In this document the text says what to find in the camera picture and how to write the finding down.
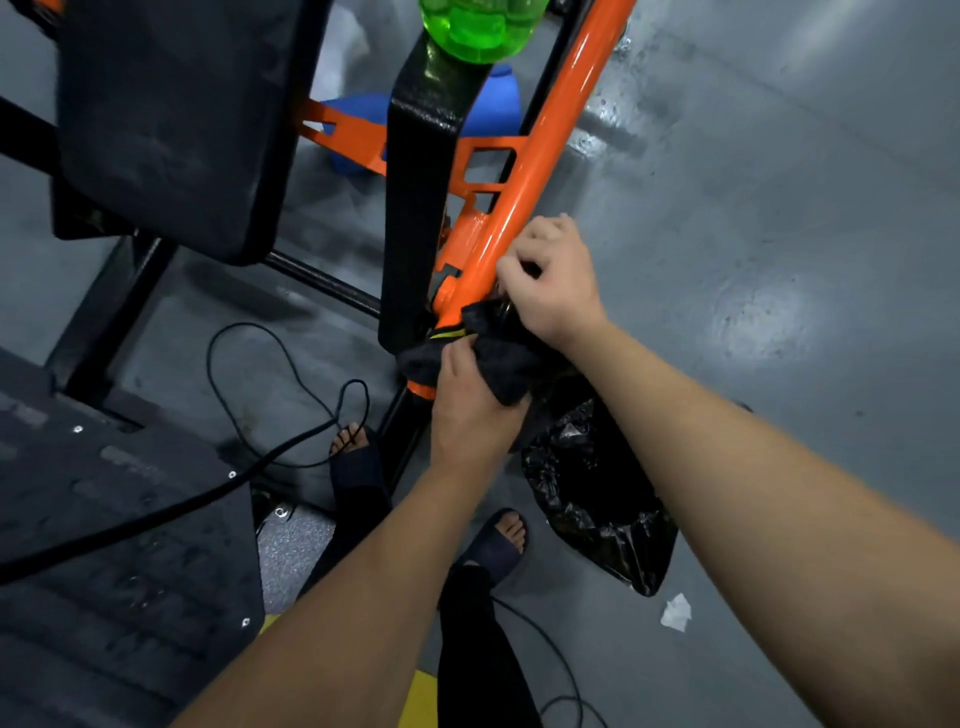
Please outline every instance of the slide sandal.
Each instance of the slide sandal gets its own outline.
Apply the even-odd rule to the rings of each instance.
[[[520,516],[520,522],[523,523],[526,531],[522,552],[517,551],[513,542],[496,528],[500,519],[508,513],[516,513]],[[527,527],[527,521],[515,508],[501,508],[487,519],[480,528],[480,532],[467,546],[467,550],[454,563],[453,568],[459,569],[467,561],[474,561],[490,573],[490,579],[496,586],[516,568],[529,547],[530,529]]]
[[[349,428],[345,427],[339,434],[348,430]],[[366,434],[367,445],[346,452],[340,450],[330,458],[330,482],[333,484],[334,491],[371,487],[386,490],[387,486],[383,482],[383,468],[380,467],[380,450],[377,449],[376,441],[370,433],[366,432]]]

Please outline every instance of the epoxy floor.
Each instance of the epoxy floor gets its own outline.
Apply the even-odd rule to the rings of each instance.
[[[338,5],[315,98],[387,91],[419,30],[413,0]],[[638,0],[540,202],[577,218],[617,323],[954,538],[958,32],[960,5],[948,0]],[[524,98],[550,39],[544,24],[516,59]],[[0,4],[0,94],[51,118],[54,73],[49,41]],[[300,150],[279,245],[376,292],[383,184],[333,176],[324,154]],[[48,230],[46,181],[0,158],[0,346],[36,362],[109,247]],[[119,385],[228,441],[203,361],[209,336],[237,320],[274,328],[321,396],[361,376],[373,416],[383,411],[392,361],[371,321],[263,268],[186,252],[118,367]],[[225,342],[216,370],[261,444],[322,416],[262,337]],[[420,452],[403,487],[423,463]],[[298,478],[329,502],[325,474]],[[516,463],[478,521],[505,504],[537,515]],[[500,595],[554,637],[610,726],[815,724],[683,539],[660,593],[645,599],[532,521],[535,545]],[[297,551],[319,550],[311,538]],[[270,548],[276,557],[281,546]],[[660,625],[680,592],[692,606],[685,633]],[[538,702],[569,692],[540,637],[510,615],[503,622]],[[438,653],[434,633],[423,665]],[[571,708],[554,710],[548,726],[572,725]]]

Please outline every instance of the white tissue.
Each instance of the white tissue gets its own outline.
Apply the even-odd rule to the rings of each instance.
[[[686,623],[690,621],[690,618],[690,602],[686,600],[683,594],[678,594],[666,603],[666,609],[663,610],[660,624],[678,632],[685,632]]]

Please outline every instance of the forearm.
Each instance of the forearm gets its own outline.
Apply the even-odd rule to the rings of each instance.
[[[568,354],[721,593],[821,717],[934,725],[956,709],[956,544],[613,326]]]
[[[396,728],[447,570],[489,479],[429,469],[176,727]]]

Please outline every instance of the foot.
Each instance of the foot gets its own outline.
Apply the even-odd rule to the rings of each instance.
[[[330,445],[330,454],[336,455],[341,450],[343,452],[350,452],[352,450],[365,448],[369,444],[370,440],[367,439],[367,430],[357,423],[350,423],[340,430],[333,439],[333,443]]]
[[[357,423],[340,430],[330,445],[330,481],[334,492],[357,487],[386,489],[376,442]]]
[[[484,523],[454,564],[454,569],[482,567],[490,573],[493,584],[499,584],[520,563],[526,545],[527,528],[523,517],[513,509],[504,508]]]
[[[517,511],[508,511],[503,514],[503,517],[496,522],[496,530],[502,533],[519,553],[523,553],[523,546],[527,542],[527,527],[523,525],[523,521],[520,519],[520,514]],[[471,559],[467,559],[464,562],[464,566],[478,567],[480,564]]]

